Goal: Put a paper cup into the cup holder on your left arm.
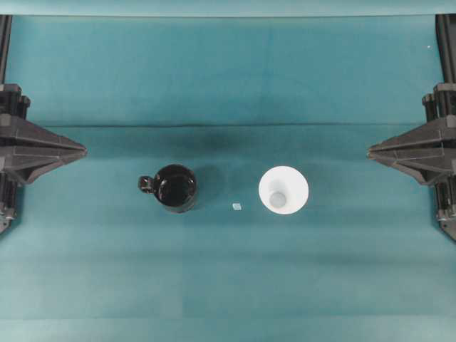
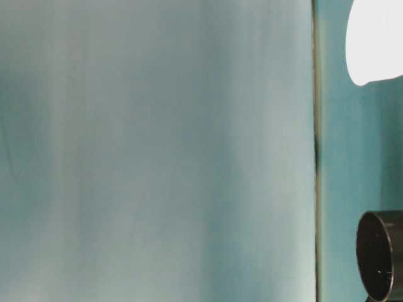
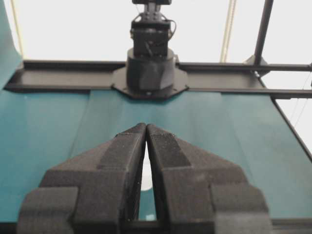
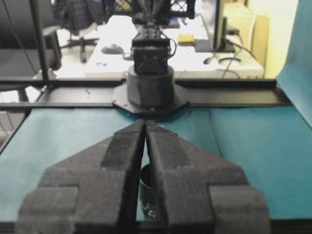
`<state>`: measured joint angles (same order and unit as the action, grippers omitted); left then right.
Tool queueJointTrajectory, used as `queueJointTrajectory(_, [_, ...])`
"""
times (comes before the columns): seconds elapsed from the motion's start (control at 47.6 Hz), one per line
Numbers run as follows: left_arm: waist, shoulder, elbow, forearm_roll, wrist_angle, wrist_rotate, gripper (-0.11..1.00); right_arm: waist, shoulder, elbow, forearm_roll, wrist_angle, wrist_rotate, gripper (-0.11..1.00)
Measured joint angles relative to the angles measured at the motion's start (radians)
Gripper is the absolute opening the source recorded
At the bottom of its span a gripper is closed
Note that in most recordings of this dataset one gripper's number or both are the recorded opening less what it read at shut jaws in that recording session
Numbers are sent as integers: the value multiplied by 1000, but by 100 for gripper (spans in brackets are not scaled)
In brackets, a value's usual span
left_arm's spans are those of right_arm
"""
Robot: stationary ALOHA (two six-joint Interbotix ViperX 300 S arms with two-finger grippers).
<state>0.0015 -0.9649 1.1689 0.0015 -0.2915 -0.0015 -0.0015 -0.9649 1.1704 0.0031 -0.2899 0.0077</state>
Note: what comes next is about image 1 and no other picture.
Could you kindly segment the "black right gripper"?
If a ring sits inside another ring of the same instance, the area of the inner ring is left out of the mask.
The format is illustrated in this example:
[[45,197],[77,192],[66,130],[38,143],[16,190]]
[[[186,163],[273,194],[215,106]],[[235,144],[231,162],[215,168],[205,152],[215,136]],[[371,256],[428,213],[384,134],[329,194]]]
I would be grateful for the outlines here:
[[371,146],[367,158],[414,178],[420,185],[435,185],[440,228],[455,228],[455,158],[444,150],[394,150],[455,139],[455,84],[438,83],[422,99],[427,123]]

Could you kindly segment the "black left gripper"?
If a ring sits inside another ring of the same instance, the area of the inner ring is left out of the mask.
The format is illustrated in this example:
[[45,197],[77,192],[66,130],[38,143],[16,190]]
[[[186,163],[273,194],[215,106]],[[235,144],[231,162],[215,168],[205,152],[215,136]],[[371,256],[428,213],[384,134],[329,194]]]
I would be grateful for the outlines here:
[[17,216],[18,183],[29,185],[87,155],[82,144],[24,120],[30,104],[17,84],[1,86],[1,144],[9,146],[1,148],[1,228]]

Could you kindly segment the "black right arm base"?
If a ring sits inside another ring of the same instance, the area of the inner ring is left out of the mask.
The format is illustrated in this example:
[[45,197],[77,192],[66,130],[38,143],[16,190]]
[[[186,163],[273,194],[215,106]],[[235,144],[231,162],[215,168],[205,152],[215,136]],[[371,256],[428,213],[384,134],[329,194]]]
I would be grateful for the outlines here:
[[444,82],[455,83],[455,14],[435,16],[435,31]]

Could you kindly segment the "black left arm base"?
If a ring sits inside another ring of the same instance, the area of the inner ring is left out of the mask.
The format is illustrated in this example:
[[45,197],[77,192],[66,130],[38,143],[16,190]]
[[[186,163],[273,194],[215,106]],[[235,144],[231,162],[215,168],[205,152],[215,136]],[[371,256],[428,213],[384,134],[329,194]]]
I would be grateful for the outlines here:
[[0,82],[5,83],[7,58],[11,37],[12,15],[1,15],[0,17]]

